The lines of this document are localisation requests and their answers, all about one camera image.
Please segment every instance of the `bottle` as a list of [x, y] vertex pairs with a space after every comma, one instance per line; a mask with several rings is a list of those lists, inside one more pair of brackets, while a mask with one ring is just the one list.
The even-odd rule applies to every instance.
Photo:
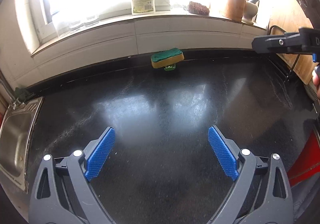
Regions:
[[132, 15], [155, 13], [155, 0], [131, 0]]

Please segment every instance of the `cable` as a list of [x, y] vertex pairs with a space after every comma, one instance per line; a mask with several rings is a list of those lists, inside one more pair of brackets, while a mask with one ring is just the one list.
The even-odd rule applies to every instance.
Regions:
[[272, 31], [273, 28], [277, 28], [277, 29], [279, 29], [280, 31], [282, 31], [283, 33], [286, 32], [284, 29], [282, 29], [282, 28], [279, 27], [278, 25], [272, 25], [272, 26], [268, 29], [267, 35], [270, 35], [270, 34], [271, 34], [271, 31]]

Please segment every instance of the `black trim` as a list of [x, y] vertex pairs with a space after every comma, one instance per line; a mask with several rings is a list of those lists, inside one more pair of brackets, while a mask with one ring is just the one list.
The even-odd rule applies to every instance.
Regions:
[[[230, 49], [230, 48], [205, 48], [205, 49], [187, 49], [182, 50], [185, 60], [198, 60], [198, 59], [216, 59], [226, 57], [260, 57], [260, 54], [252, 51], [251, 49]], [[36, 95], [43, 95], [41, 91], [49, 88], [60, 86], [70, 81], [80, 78], [90, 77], [98, 74], [103, 74], [111, 71], [129, 69], [134, 67], [150, 65], [150, 57], [154, 53], [139, 54], [114, 60], [102, 61], [99, 63], [84, 66], [78, 69], [50, 77], [43, 81], [37, 82], [27, 88], [30, 93]]]

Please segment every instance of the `kitchen counter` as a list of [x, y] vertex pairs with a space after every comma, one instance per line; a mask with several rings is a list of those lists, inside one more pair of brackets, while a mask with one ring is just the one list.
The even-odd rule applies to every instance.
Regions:
[[[149, 65], [79, 79], [45, 96], [29, 189], [45, 154], [70, 155], [111, 126], [114, 148], [91, 184], [114, 221], [207, 223], [232, 184], [208, 143], [210, 126], [255, 155], [280, 154], [288, 170], [316, 116], [302, 82], [284, 84], [262, 57], [187, 60], [171, 72]], [[0, 180], [27, 218], [30, 192], [22, 194], [2, 174]]]

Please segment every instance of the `yellow sponge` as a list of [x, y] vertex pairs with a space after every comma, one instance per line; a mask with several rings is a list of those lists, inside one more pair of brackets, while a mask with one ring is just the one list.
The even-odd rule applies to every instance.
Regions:
[[184, 56], [178, 48], [158, 52], [151, 56], [151, 64], [155, 69], [166, 67], [182, 60], [184, 60]]

